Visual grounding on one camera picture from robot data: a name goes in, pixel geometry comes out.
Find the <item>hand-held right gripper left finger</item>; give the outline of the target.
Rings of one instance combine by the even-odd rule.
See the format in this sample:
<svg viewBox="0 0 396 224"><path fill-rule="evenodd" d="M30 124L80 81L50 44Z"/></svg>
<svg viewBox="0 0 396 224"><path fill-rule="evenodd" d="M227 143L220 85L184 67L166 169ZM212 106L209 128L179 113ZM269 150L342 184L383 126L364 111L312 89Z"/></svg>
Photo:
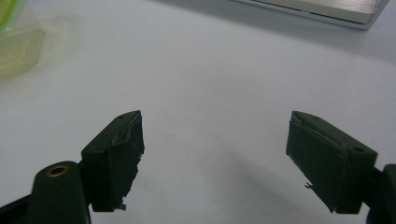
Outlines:
<svg viewBox="0 0 396 224"><path fill-rule="evenodd" d="M140 110L115 117L81 151L88 202L95 212L124 210L144 154Z"/></svg>

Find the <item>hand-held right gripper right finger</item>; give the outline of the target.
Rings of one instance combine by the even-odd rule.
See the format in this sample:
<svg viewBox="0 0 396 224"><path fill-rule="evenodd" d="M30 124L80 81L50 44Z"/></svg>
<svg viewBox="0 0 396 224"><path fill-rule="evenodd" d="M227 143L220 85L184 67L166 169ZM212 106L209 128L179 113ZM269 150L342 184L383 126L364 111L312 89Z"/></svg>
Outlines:
<svg viewBox="0 0 396 224"><path fill-rule="evenodd" d="M294 111L286 154L330 211L359 213L364 181L375 168L374 150L320 117Z"/></svg>

